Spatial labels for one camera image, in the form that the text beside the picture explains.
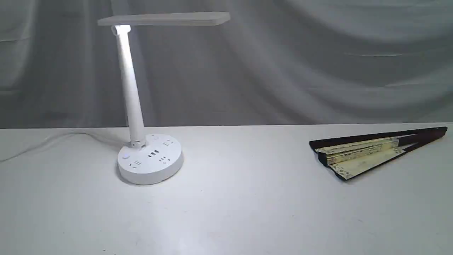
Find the grey backdrop cloth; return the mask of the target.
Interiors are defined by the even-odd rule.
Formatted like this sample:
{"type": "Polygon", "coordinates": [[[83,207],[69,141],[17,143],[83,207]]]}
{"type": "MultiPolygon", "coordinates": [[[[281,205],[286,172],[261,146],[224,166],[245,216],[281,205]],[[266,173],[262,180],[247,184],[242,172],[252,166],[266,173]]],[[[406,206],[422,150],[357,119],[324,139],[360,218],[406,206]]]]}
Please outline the grey backdrop cloth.
{"type": "Polygon", "coordinates": [[[452,121],[451,0],[2,0],[1,128],[126,126],[116,15],[146,126],[452,121]]]}

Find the folding paper fan maroon ribs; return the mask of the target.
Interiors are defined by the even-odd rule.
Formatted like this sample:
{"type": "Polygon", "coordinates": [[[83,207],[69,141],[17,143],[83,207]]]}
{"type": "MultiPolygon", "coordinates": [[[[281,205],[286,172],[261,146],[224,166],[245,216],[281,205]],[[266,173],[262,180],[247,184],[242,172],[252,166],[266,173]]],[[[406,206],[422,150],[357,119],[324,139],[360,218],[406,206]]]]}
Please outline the folding paper fan maroon ribs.
{"type": "Polygon", "coordinates": [[[309,146],[319,162],[342,181],[385,165],[441,139],[446,126],[312,140],[309,146]]]}

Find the white desk lamp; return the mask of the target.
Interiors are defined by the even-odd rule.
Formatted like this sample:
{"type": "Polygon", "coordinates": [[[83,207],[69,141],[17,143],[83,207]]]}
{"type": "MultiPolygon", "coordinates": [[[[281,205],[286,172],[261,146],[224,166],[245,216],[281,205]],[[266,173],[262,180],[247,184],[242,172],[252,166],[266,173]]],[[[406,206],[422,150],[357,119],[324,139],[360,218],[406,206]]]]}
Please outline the white desk lamp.
{"type": "Polygon", "coordinates": [[[143,121],[129,33],[133,26],[218,26],[228,12],[149,13],[111,16],[97,21],[116,37],[130,141],[117,157],[120,176],[135,185],[153,185],[175,175],[183,166],[180,142],[169,135],[147,134],[143,121]]]}

